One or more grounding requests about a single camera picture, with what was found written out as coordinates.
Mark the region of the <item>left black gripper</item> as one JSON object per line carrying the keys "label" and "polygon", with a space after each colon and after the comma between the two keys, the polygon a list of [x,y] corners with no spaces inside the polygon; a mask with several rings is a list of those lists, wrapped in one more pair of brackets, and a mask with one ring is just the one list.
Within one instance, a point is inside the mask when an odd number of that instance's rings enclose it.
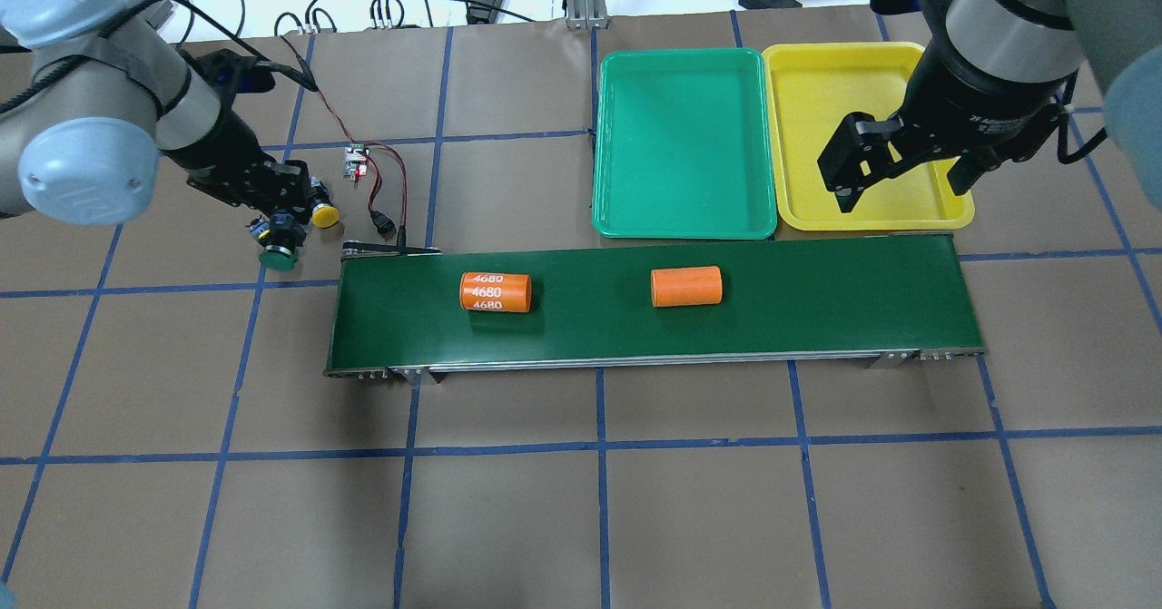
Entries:
{"label": "left black gripper", "polygon": [[211,129],[182,146],[187,182],[227,205],[246,205],[261,215],[287,213],[310,221],[309,169],[303,160],[275,162],[253,130],[232,110],[221,110]]}

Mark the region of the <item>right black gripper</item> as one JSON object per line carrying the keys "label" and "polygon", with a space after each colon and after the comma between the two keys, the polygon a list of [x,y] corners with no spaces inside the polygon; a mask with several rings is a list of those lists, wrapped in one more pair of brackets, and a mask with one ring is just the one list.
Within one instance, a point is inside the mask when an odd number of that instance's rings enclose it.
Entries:
{"label": "right black gripper", "polygon": [[901,157],[961,157],[948,171],[948,186],[964,196],[992,162],[1025,162],[1064,122],[1068,107],[1050,91],[1002,83],[998,91],[971,87],[951,73],[916,73],[901,109],[877,121],[847,113],[817,159],[822,182],[841,213],[855,212],[863,193],[905,173]]}

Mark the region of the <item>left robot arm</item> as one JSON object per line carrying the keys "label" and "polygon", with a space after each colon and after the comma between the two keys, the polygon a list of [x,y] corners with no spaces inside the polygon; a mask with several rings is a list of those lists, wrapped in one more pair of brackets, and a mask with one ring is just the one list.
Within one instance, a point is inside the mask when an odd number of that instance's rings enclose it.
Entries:
{"label": "left robot arm", "polygon": [[314,80],[245,44],[192,58],[144,21],[163,1],[3,0],[3,30],[33,55],[33,80],[3,102],[3,218],[122,224],[167,158],[220,202],[309,223],[306,166],[267,155],[232,102],[275,74]]}

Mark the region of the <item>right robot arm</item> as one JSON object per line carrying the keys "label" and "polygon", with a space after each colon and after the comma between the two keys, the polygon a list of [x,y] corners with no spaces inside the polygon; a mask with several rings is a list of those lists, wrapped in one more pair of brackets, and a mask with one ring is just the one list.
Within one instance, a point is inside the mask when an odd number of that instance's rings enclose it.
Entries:
{"label": "right robot arm", "polygon": [[876,182],[953,159],[955,195],[1057,136],[1057,160],[1111,139],[1159,205],[1161,0],[869,0],[931,40],[898,108],[842,117],[817,160],[839,212]]}

